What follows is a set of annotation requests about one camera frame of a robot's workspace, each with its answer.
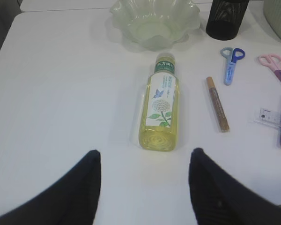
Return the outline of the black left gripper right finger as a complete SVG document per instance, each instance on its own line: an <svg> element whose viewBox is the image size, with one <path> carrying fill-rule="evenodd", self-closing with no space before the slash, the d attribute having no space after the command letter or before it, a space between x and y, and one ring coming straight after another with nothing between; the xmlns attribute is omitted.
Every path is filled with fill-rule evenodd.
<svg viewBox="0 0 281 225"><path fill-rule="evenodd" d="M199 225L281 225L281 208L242 185L202 148L189 164L189 190Z"/></svg>

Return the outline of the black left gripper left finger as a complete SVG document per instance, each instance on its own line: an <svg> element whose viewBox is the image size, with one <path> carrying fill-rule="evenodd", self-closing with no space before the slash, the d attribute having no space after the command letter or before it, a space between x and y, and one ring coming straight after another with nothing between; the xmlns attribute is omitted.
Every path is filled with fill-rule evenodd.
<svg viewBox="0 0 281 225"><path fill-rule="evenodd" d="M0 225L91 225L101 189L101 157L89 151L45 191L0 216Z"/></svg>

